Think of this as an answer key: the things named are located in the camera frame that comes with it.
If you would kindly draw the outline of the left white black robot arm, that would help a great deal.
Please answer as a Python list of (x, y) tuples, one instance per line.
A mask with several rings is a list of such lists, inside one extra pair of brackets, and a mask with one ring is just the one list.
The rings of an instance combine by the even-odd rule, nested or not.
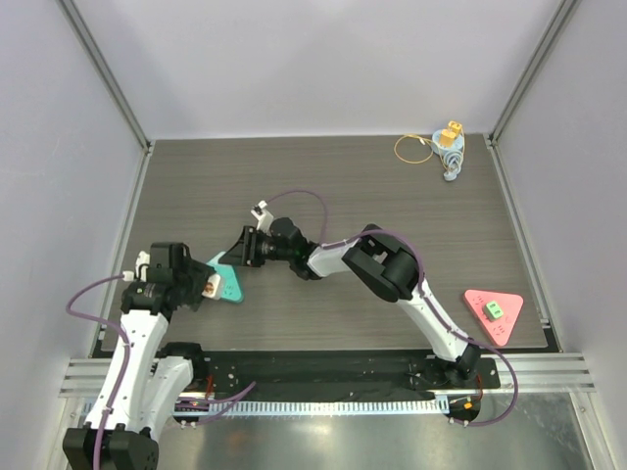
[(159, 439), (184, 390), (207, 382), (209, 367), (197, 343), (164, 344), (172, 315), (197, 309), (215, 275), (182, 242), (156, 242), (119, 275), (119, 322), (99, 318), (118, 341), (97, 399), (80, 427), (69, 428), (63, 452), (72, 469), (154, 469)]

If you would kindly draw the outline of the teal triangular power socket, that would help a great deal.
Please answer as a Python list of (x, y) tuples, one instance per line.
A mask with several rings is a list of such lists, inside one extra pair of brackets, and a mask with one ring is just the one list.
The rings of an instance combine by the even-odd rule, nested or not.
[(241, 304), (244, 301), (243, 288), (235, 268), (232, 265), (223, 264), (219, 261), (224, 254), (225, 251), (218, 252), (207, 262), (207, 265), (213, 268), (216, 274), (220, 276), (221, 286), (223, 287), (220, 298), (226, 302)]

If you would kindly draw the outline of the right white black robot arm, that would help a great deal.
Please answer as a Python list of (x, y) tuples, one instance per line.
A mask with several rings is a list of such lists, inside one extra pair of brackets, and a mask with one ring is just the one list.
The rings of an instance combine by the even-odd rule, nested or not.
[(262, 229), (245, 226), (218, 262), (261, 267), (285, 261), (306, 281), (351, 272), (378, 299), (399, 306), (429, 341), (444, 380), (464, 387), (478, 375), (480, 347), (460, 329), (433, 294), (423, 263), (409, 244), (375, 224), (331, 244), (315, 243), (288, 217)]

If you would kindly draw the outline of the white cube plug adapter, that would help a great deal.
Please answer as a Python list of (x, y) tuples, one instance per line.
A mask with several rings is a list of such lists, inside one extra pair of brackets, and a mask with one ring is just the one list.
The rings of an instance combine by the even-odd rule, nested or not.
[(224, 290), (224, 281), (219, 274), (211, 275), (203, 289), (202, 296), (207, 299), (219, 300)]

